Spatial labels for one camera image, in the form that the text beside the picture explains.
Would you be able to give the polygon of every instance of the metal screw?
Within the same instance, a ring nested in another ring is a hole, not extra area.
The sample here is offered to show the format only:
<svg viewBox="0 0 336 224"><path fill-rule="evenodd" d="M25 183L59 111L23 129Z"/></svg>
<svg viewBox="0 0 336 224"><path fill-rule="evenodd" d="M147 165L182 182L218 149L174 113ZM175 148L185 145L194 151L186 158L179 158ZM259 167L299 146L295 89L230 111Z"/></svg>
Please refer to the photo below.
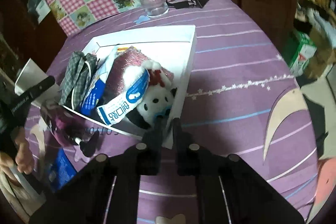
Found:
<svg viewBox="0 0 336 224"><path fill-rule="evenodd" d="M239 156L237 156L236 154L231 154L229 155L229 160L237 162L239 160Z"/></svg>
<svg viewBox="0 0 336 224"><path fill-rule="evenodd" d="M103 162L103 161L105 161L107 159L107 156L105 154L99 154L99 155L96 156L95 159L98 162Z"/></svg>
<svg viewBox="0 0 336 224"><path fill-rule="evenodd" d="M191 145L189 145L189 149L192 151L197 151L199 150L200 146L197 143L192 143Z"/></svg>
<svg viewBox="0 0 336 224"><path fill-rule="evenodd" d="M145 150L147 148L147 145L145 143L138 143L135 147L138 150Z"/></svg>

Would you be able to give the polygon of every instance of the panda ear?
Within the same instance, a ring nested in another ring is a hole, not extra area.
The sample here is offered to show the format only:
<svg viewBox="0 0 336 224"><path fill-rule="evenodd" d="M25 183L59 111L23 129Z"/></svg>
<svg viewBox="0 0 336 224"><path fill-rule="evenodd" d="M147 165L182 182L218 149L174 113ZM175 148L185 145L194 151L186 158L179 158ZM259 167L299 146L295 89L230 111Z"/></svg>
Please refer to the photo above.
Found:
<svg viewBox="0 0 336 224"><path fill-rule="evenodd" d="M135 124L137 127L142 129L149 129L151 125L144 120L137 108L134 108L126 114L126 117L130 120L131 123Z"/></svg>
<svg viewBox="0 0 336 224"><path fill-rule="evenodd" d="M173 95L174 98L175 98L175 95L176 95L176 91L177 91L177 88L174 88L174 89L170 90L170 93Z"/></svg>

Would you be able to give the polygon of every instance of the white box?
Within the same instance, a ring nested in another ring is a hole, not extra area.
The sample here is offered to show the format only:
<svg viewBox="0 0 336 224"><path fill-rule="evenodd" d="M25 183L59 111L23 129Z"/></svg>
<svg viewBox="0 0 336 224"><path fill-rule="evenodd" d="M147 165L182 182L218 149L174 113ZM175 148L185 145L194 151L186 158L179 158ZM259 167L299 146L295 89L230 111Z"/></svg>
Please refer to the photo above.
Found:
<svg viewBox="0 0 336 224"><path fill-rule="evenodd" d="M166 130L168 130L171 120L180 117L182 112L190 72L192 70L196 43L197 37L195 25L158 26L120 31L94 37L86 45L83 53L87 54L95 52L97 59L100 59L101 63L107 58L115 45L120 45L121 47L134 46L150 59L159 62L163 68L174 73L172 86L177 87L177 92L168 117L166 127ZM103 127L141 139L140 136L135 135L136 132L139 132L141 129L127 121L121 121L113 126L107 126L104 123L88 118L66 106L64 107ZM163 146L172 148L172 145L173 136L170 130Z"/></svg>

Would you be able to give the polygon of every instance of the purple tablecloth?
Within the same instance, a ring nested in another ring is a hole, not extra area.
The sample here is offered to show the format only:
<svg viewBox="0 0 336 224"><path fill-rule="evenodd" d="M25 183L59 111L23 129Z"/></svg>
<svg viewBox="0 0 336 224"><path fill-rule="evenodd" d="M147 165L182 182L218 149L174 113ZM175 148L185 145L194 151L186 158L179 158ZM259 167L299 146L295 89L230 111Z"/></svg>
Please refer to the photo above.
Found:
<svg viewBox="0 0 336 224"><path fill-rule="evenodd" d="M48 70L58 82L73 51L82 50L93 37L132 28L162 25L196 25L197 49L181 121L197 143L218 155L236 153L307 218L315 196L317 155L313 128L307 111L288 116L278 127L263 162L263 144L268 116L278 96L295 80L278 51L260 28L230 0L209 0L203 9L171 9L166 15L140 24L144 14L135 9L97 22L69 37ZM31 108L26 135L35 157L39 157L36 138L30 129L39 121L39 110ZM96 153L110 156L122 153L137 141L99 128L101 147ZM45 131L46 161L58 144ZM78 149L65 149L73 166L85 165ZM163 150L162 172L156 177L142 176L138 223L197 223L196 190L192 178L174 172L172 151Z"/></svg>

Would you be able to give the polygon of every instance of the pink glittery pouch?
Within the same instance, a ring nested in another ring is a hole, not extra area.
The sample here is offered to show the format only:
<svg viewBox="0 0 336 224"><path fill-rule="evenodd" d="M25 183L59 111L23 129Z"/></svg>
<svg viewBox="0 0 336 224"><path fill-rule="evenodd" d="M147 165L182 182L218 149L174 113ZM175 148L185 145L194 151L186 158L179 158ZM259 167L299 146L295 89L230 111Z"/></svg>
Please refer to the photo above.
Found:
<svg viewBox="0 0 336 224"><path fill-rule="evenodd" d="M140 66L143 61L149 60L142 52L131 46L121 53L115 60L106 81L104 97L111 100L124 92L123 74L128 66ZM162 68L170 81L173 81L174 74Z"/></svg>

